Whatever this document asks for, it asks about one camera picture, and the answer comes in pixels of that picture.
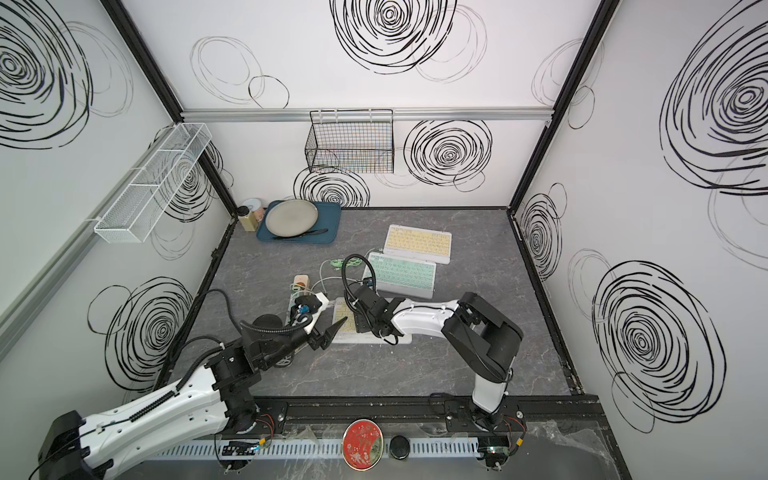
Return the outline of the green wireless keyboard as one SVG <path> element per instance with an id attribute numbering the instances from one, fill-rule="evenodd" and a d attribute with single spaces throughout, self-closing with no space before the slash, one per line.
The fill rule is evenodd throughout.
<path id="1" fill-rule="evenodd" d="M 434 295 L 437 265 L 378 252 L 367 256 L 364 276 L 375 279 L 377 292 L 431 299 Z"/>

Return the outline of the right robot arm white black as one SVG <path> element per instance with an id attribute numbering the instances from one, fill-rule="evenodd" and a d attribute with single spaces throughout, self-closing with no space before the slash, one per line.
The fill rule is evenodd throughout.
<path id="1" fill-rule="evenodd" d="M 340 274 L 348 308 L 375 337 L 392 345 L 407 334 L 447 340 L 475 374 L 473 424 L 492 431 L 502 423 L 502 403 L 524 338 L 515 322 L 474 292 L 445 303 L 387 299 L 377 291 L 371 261 L 360 254 L 344 258 Z"/>

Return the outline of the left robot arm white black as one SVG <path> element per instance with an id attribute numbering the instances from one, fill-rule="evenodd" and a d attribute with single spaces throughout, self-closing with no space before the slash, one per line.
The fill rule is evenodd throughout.
<path id="1" fill-rule="evenodd" d="M 174 383 L 87 417 L 67 412 L 52 423 L 32 476 L 113 479 L 149 457 L 206 435 L 250 434 L 275 416 L 250 392 L 263 372 L 304 345 L 326 349 L 338 327 L 316 327 L 329 305 L 322 293 L 295 298 L 291 319 L 265 314 L 235 320 L 236 339 L 202 353 Z"/>

